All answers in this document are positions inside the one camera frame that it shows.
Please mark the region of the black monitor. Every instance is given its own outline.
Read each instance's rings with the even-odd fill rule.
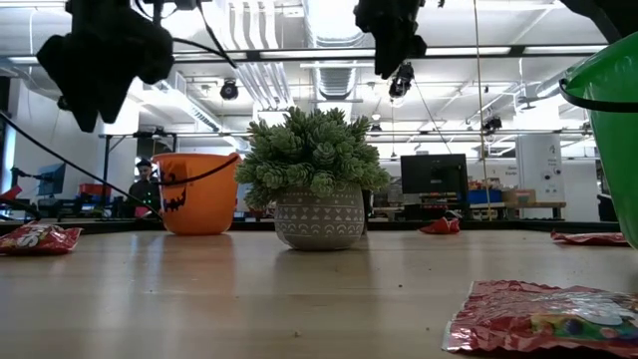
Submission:
[[[468,197],[466,155],[401,156],[403,194],[456,192]]]
[[[41,177],[38,185],[38,195],[60,194],[64,190],[64,174],[67,170],[66,164],[56,164],[42,167],[38,170]]]

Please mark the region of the desk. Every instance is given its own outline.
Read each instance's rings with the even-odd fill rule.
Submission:
[[[509,230],[320,253],[274,232],[84,235],[67,256],[0,258],[0,358],[460,359],[440,348],[473,280],[638,291],[635,262]]]
[[[515,217],[516,209],[524,208],[552,208],[552,216],[554,219],[562,219],[561,209],[567,207],[566,202],[533,202],[533,203],[513,203],[513,202],[495,202],[489,205],[492,209],[506,212],[507,218]],[[470,209],[487,209],[487,203],[470,204]]]

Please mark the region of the succulent plant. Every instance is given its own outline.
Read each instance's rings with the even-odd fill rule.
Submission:
[[[282,125],[252,122],[252,152],[237,168],[239,183],[252,183],[246,204],[262,208],[291,186],[309,188],[317,196],[332,193],[339,183],[378,189],[390,180],[379,167],[379,152],[365,143],[367,118],[352,124],[338,109],[306,114],[290,108]]]

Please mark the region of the person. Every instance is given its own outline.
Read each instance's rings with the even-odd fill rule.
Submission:
[[[149,160],[142,159],[136,164],[140,173],[140,180],[129,188],[129,194],[143,200],[146,204],[157,209],[160,207],[160,186],[158,178],[153,176],[153,165]]]

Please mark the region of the candy bag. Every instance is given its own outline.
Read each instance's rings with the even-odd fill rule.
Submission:
[[[0,237],[0,254],[66,254],[75,248],[81,231],[81,228],[63,229],[32,221]]]
[[[448,324],[447,351],[530,352],[554,347],[638,355],[638,294],[519,281],[475,282]]]
[[[452,234],[459,233],[461,227],[459,226],[459,219],[454,218],[448,220],[445,217],[435,220],[432,224],[419,228],[419,230],[426,234]]]
[[[622,233],[562,234],[552,232],[551,239],[554,242],[564,244],[629,246]]]

